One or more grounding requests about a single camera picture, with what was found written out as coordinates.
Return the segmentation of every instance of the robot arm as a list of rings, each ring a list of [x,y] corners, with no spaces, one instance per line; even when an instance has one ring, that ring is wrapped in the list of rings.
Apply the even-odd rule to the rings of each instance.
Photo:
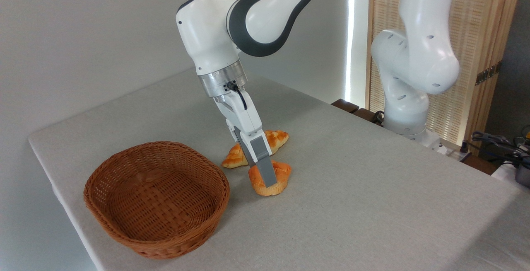
[[[208,97],[216,101],[250,166],[276,183],[261,119],[244,84],[239,52],[268,56],[287,40],[310,0],[189,0],[177,11],[178,31]]]
[[[448,90],[460,71],[449,39],[451,0],[400,0],[405,31],[387,29],[371,46],[385,92],[384,127],[433,150],[426,130],[429,94]]]

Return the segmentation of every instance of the bread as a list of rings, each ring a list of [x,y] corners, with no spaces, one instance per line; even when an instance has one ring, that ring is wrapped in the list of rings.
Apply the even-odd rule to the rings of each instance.
[[[276,162],[271,160],[274,173],[276,174],[276,184],[265,187],[263,178],[261,178],[258,166],[254,165],[248,171],[248,177],[254,191],[260,196],[274,196],[280,194],[287,187],[287,180],[291,175],[291,166],[287,163]]]
[[[267,137],[267,142],[269,143],[272,154],[275,154],[276,151],[287,142],[289,139],[289,133],[286,133],[285,131],[265,131],[265,137]],[[248,165],[248,161],[246,160],[243,149],[239,143],[230,149],[229,154],[221,165],[228,169]]]

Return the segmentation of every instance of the brown basket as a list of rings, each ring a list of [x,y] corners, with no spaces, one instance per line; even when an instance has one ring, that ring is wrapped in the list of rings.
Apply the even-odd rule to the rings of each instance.
[[[167,259],[214,233],[229,183],[192,148],[156,141],[105,160],[87,181],[84,199],[110,237],[147,258]]]

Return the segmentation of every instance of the gray tablecloth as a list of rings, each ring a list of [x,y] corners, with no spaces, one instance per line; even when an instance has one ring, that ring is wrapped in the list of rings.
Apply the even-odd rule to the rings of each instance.
[[[148,141],[184,143],[216,164],[233,140],[193,71],[30,136],[54,191],[100,270],[528,270],[530,197],[305,94],[249,75],[265,129],[290,134],[273,159],[286,190],[255,194],[224,169],[229,205],[197,250],[151,260],[111,239],[83,203],[90,174]]]

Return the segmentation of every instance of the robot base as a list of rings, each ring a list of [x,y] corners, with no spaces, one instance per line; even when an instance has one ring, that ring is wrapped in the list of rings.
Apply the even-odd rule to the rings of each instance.
[[[428,129],[424,129],[424,131],[414,135],[403,135],[403,137],[414,140],[417,143],[420,143],[425,147],[435,150],[441,154],[447,153],[447,148],[440,143],[440,136]]]

